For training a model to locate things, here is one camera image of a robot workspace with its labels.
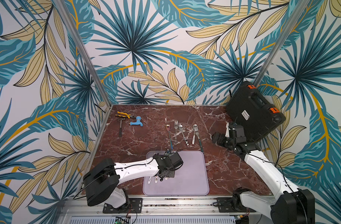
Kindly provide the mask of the iridescent spoon with blue handle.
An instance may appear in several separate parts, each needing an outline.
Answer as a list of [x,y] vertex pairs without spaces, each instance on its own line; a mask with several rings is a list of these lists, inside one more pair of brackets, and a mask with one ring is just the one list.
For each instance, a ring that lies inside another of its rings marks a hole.
[[170,130],[171,130],[171,127],[170,127],[170,125],[169,124],[166,124],[166,130],[167,130],[167,132],[168,132],[168,136],[169,136],[169,141],[170,141],[170,150],[173,150],[173,143],[172,143],[172,139],[171,139],[171,132],[170,132]]

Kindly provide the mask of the spoon with black-white handle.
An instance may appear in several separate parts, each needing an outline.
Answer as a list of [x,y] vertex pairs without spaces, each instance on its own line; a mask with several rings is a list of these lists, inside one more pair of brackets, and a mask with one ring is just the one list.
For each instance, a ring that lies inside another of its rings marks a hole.
[[187,146],[189,146],[189,142],[188,142],[187,138],[186,138],[185,135],[184,135],[184,128],[183,128],[183,125],[182,125],[182,124],[179,124],[179,131],[180,131],[180,133],[182,134],[182,137],[183,137],[183,140],[184,140],[185,144],[186,144]]

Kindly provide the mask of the ornate all-silver fork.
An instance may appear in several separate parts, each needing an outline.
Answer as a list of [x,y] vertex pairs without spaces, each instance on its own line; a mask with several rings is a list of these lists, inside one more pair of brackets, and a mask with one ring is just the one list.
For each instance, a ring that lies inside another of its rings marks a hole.
[[177,120],[174,121],[174,129],[175,129],[175,138],[177,139],[178,136],[178,128],[179,128],[179,122]]

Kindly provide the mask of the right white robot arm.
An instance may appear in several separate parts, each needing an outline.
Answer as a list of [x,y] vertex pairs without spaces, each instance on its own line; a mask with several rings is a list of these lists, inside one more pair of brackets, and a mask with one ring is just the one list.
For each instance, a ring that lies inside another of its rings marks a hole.
[[212,142],[234,152],[248,164],[270,189],[273,198],[239,188],[231,199],[216,204],[231,207],[234,211],[254,210],[274,224],[314,224],[314,195],[286,178],[280,165],[269,161],[256,144],[247,142],[243,126],[232,123],[228,126],[228,133],[215,132]]

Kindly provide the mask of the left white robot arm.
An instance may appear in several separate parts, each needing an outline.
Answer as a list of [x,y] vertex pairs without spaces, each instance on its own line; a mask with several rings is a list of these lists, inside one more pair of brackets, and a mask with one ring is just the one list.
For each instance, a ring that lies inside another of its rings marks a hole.
[[106,203],[118,209],[130,203],[125,190],[118,188],[120,184],[143,177],[173,178],[183,163],[177,151],[130,163],[107,158],[84,175],[81,191],[85,191],[90,207]]

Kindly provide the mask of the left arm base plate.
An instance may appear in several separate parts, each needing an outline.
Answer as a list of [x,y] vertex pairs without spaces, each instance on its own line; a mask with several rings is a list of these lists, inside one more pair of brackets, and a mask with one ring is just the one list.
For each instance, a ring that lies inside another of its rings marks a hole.
[[114,208],[110,204],[105,203],[103,207],[103,214],[126,214],[126,213],[137,213],[140,214],[142,212],[142,198],[130,198],[126,204],[122,205],[119,208]]

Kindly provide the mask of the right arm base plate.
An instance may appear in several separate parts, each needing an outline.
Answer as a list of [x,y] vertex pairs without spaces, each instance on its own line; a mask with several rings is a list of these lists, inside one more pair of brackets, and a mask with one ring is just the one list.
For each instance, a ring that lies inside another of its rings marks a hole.
[[231,212],[246,212],[247,209],[241,204],[240,200],[236,197],[219,197],[213,206],[218,208],[219,213]]

